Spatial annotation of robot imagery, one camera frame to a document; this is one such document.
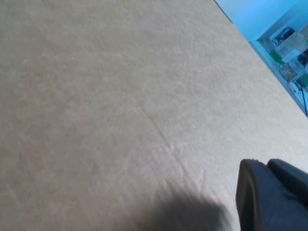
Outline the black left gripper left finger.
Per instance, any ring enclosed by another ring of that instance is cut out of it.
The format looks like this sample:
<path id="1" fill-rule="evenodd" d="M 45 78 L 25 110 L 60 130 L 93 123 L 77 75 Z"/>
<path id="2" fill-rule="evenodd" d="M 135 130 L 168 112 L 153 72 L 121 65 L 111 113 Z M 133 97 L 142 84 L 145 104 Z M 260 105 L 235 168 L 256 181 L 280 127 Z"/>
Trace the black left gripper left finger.
<path id="1" fill-rule="evenodd" d="M 242 231 L 276 230 L 277 186 L 277 178 L 265 164 L 253 159 L 240 162 L 236 206 Z"/>

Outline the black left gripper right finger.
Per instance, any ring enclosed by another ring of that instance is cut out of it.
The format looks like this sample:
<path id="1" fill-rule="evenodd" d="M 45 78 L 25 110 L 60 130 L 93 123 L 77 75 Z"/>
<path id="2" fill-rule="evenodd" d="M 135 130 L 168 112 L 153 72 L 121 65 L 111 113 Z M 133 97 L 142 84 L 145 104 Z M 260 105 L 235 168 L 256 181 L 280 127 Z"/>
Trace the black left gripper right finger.
<path id="1" fill-rule="evenodd" d="M 306 231 L 308 229 L 308 174 L 280 159 L 269 160 L 267 167 L 283 186 L 283 198 L 287 203 L 282 210 L 286 230 Z"/>

